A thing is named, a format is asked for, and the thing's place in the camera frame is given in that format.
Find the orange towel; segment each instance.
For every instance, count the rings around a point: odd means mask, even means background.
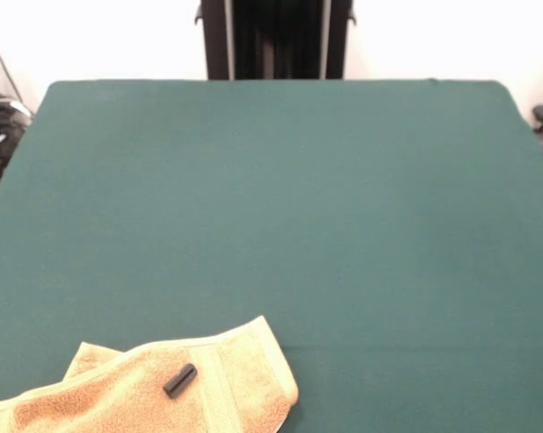
[[[185,364],[198,376],[171,400],[162,386]],[[125,353],[81,344],[63,382],[0,401],[0,432],[274,433],[298,399],[263,317],[219,336]]]

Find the black cable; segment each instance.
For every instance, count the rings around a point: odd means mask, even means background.
[[[1,63],[1,68],[3,68],[3,71],[5,72],[5,75],[7,76],[7,79],[9,80],[9,83],[11,83],[11,87],[13,88],[15,94],[17,95],[17,99],[19,99],[20,102],[23,102],[21,93],[19,93],[19,89],[17,88],[17,86],[15,85],[15,82],[11,78],[11,74],[9,74],[9,70],[5,66],[5,62],[3,61],[3,58],[1,57],[1,55],[0,55],[0,63]]]

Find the towel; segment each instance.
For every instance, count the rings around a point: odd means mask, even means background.
[[[162,386],[198,376],[174,400]],[[265,318],[121,353],[82,343],[62,382],[0,401],[0,432],[274,433],[298,388]]]

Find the green tablecloth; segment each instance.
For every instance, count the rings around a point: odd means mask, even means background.
[[[51,87],[0,186],[0,399],[265,315],[286,432],[543,432],[543,150],[495,83]]]

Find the white wall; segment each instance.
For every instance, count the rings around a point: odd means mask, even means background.
[[[198,3],[0,1],[0,52],[33,108],[58,79],[205,79]],[[355,0],[354,9],[346,78],[498,79],[527,119],[543,102],[543,0]]]
[[[347,78],[497,79],[543,103],[543,0],[357,0]]]

